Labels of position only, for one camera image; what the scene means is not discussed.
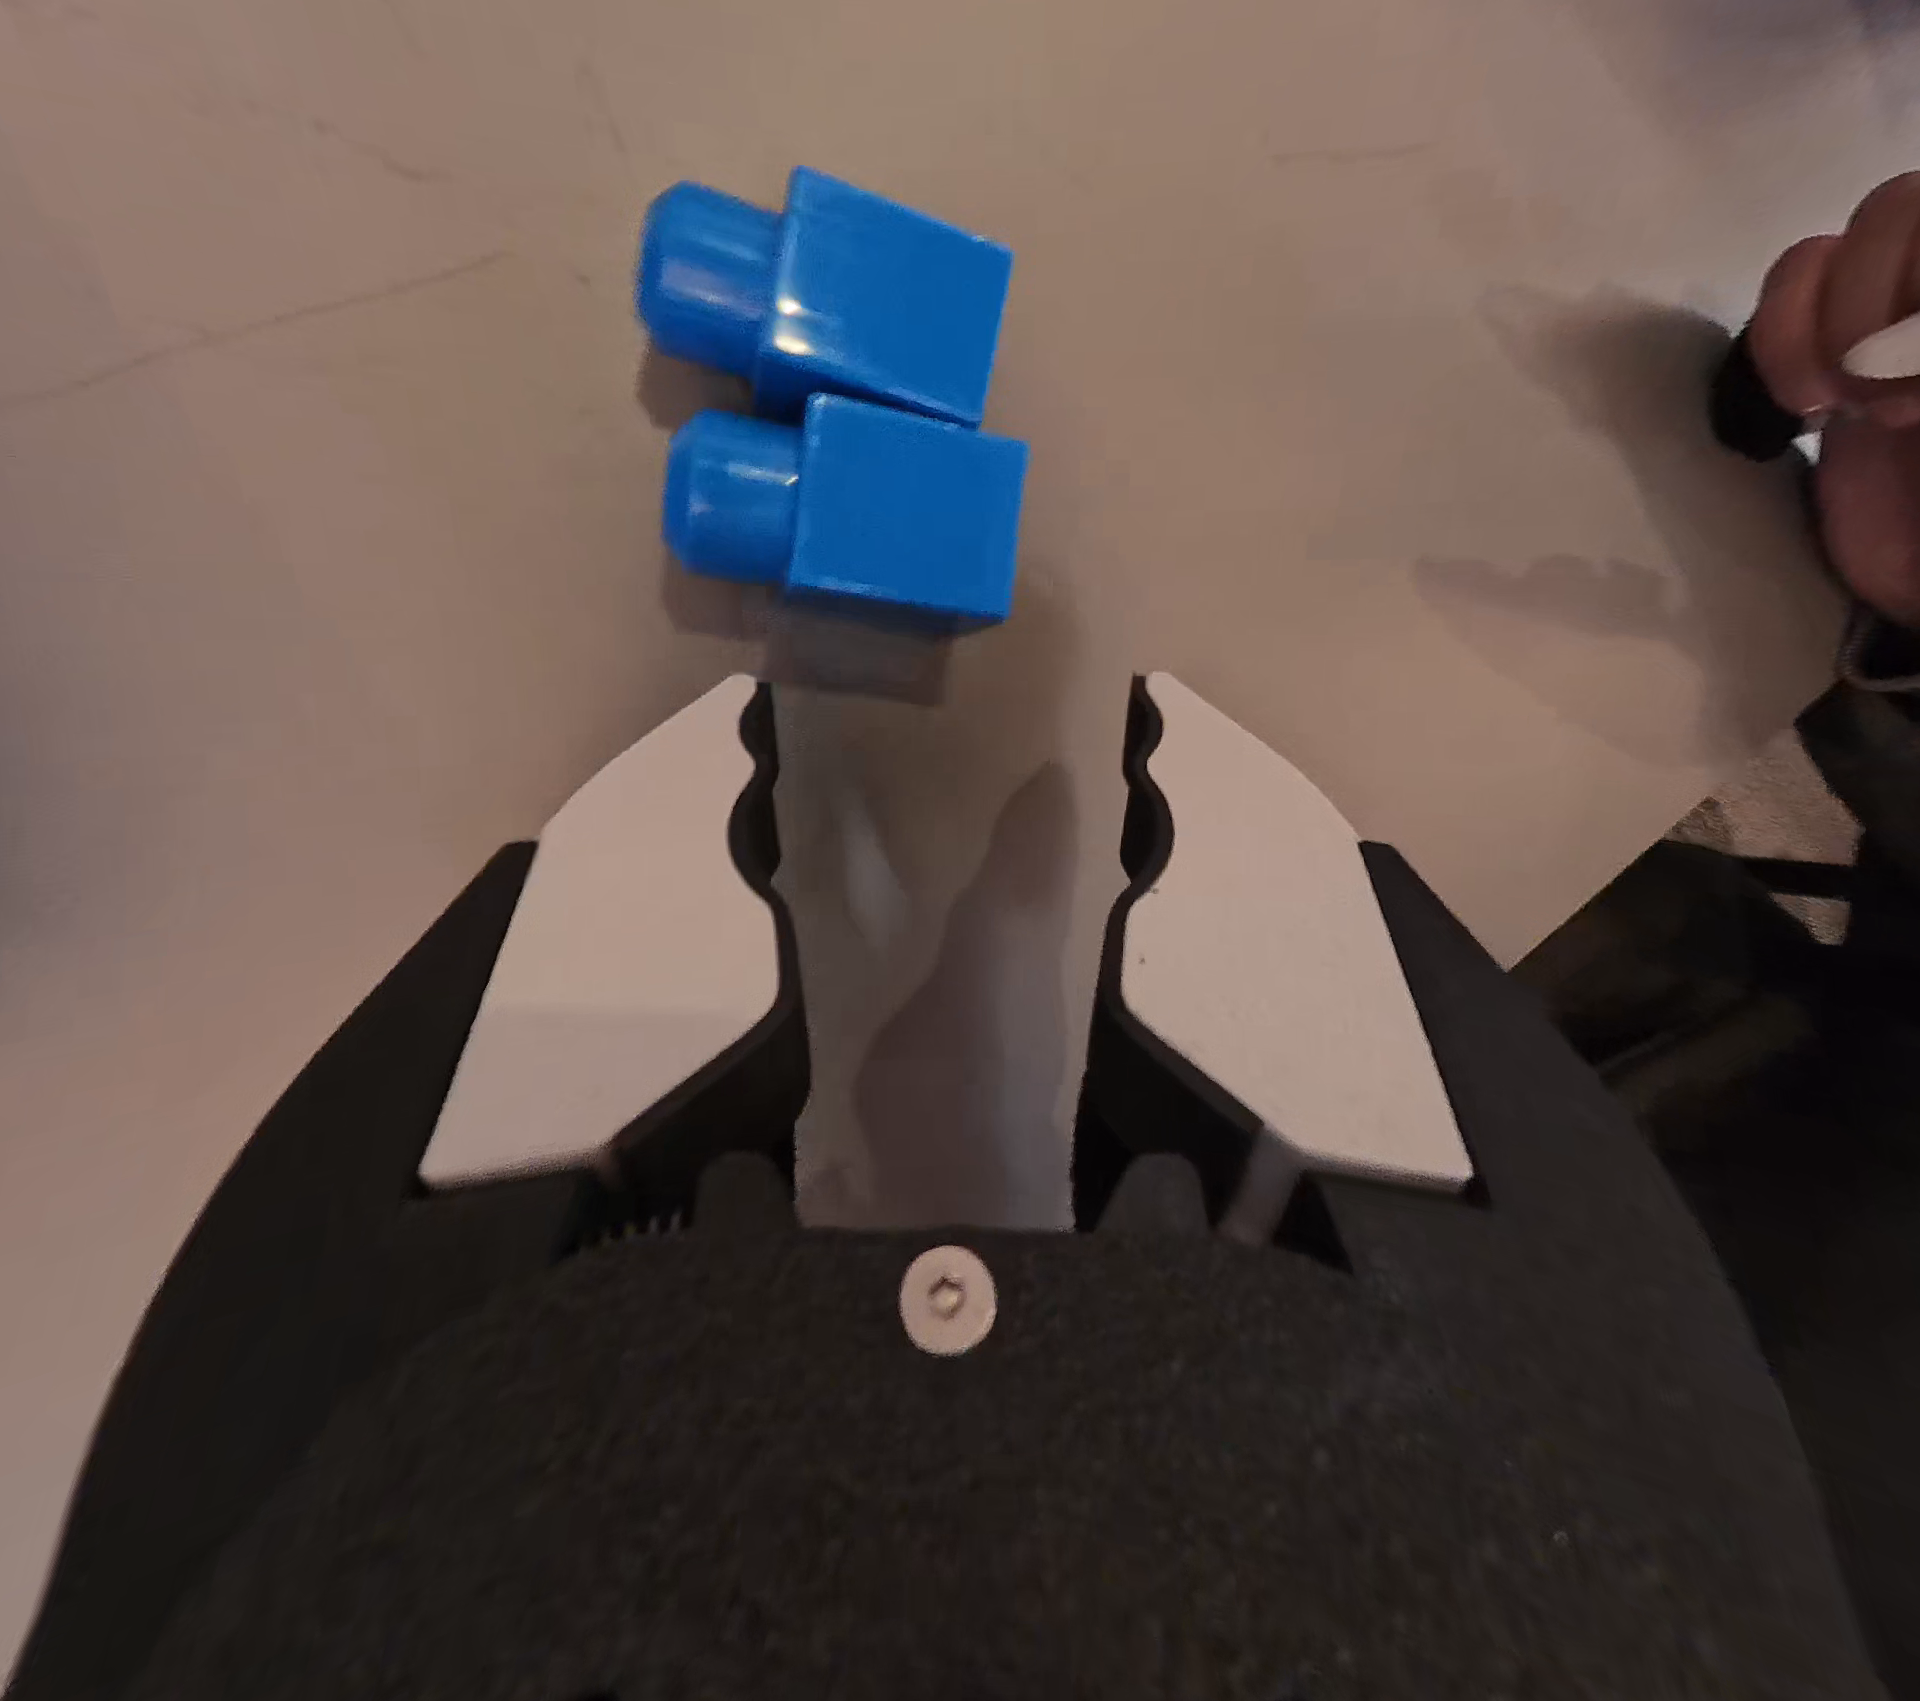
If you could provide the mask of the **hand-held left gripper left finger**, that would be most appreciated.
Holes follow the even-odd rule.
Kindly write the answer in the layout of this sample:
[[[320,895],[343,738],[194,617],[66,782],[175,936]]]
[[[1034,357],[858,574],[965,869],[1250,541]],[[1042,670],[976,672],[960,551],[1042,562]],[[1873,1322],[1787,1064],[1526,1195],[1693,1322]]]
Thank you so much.
[[[428,1191],[614,1169],[688,1195],[735,1149],[793,1182],[808,1041],[772,782],[772,692],[731,672],[554,809],[420,1155]]]

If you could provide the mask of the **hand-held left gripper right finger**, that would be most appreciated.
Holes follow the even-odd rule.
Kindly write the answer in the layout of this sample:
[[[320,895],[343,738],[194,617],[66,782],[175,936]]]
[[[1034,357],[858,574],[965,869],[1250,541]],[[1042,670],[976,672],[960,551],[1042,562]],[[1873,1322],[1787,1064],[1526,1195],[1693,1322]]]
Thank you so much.
[[[1140,1158],[1274,1243],[1305,1182],[1466,1196],[1472,1158],[1356,828],[1170,672],[1128,688],[1119,895],[1076,1095],[1076,1230]]]

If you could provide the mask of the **blue one-stud block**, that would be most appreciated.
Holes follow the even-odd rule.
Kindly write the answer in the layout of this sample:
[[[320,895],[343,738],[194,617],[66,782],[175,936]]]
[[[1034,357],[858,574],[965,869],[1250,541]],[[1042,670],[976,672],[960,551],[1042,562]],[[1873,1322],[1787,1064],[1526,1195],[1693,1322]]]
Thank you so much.
[[[668,182],[640,228],[653,350],[793,419],[814,395],[980,427],[1015,253],[814,168],[783,206]]]
[[[661,480],[668,555],[728,586],[970,635],[1018,586],[1027,446],[808,395],[800,419],[690,415]]]

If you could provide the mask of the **grey desk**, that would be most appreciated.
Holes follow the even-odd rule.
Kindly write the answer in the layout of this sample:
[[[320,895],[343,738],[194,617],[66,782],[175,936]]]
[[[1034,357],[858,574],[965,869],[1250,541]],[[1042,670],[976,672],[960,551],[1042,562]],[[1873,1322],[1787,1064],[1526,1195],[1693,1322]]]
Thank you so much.
[[[211,1186],[510,833],[748,665],[661,560],[653,193],[1006,242],[1018,607],[793,635],[822,1215],[1047,1222],[1170,670],[1514,956],[1829,670],[1656,443],[1915,168],[1915,0],[3,0],[3,1495]]]

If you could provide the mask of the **person's right hand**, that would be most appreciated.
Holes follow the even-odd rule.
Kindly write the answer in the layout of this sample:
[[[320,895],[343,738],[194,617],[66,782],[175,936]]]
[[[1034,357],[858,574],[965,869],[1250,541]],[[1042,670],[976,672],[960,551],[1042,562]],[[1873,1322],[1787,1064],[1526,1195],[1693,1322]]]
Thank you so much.
[[[1835,238],[1785,247],[1745,327],[1762,389],[1819,436],[1815,514],[1844,590],[1920,619],[1920,178],[1873,187]]]

